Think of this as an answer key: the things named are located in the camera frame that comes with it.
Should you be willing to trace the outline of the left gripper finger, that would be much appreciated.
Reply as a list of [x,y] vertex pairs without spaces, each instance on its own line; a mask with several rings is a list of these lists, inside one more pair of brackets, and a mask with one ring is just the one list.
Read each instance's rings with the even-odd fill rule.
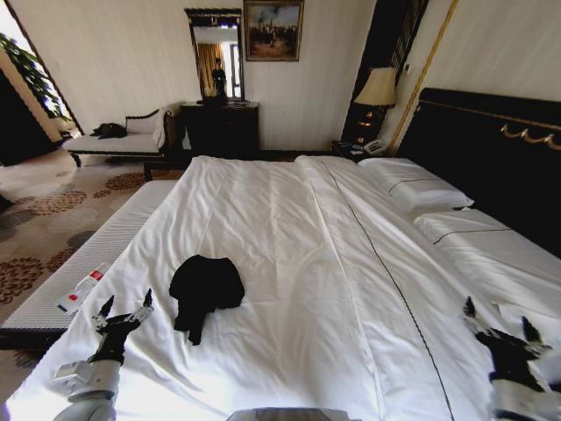
[[108,331],[108,321],[107,317],[109,316],[112,304],[114,302],[114,296],[111,296],[101,307],[99,312],[92,317],[94,328],[97,333],[105,334]]
[[138,327],[142,324],[142,322],[148,318],[153,312],[153,298],[152,298],[152,290],[149,289],[146,292],[144,302],[142,303],[141,307],[138,310],[135,310],[130,315],[130,322]]

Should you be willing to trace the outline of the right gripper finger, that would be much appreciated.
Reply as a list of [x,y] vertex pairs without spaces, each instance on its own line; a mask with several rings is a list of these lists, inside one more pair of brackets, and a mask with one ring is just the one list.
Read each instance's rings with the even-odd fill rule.
[[475,310],[475,305],[472,301],[472,298],[469,296],[467,297],[464,305],[463,305],[463,320],[467,328],[474,334],[477,335],[482,333],[485,330],[484,325],[481,323],[481,320],[478,319],[477,313]]
[[541,333],[531,324],[525,317],[521,317],[522,330],[526,341],[525,348],[530,352],[546,352],[550,351],[552,347],[543,342]]

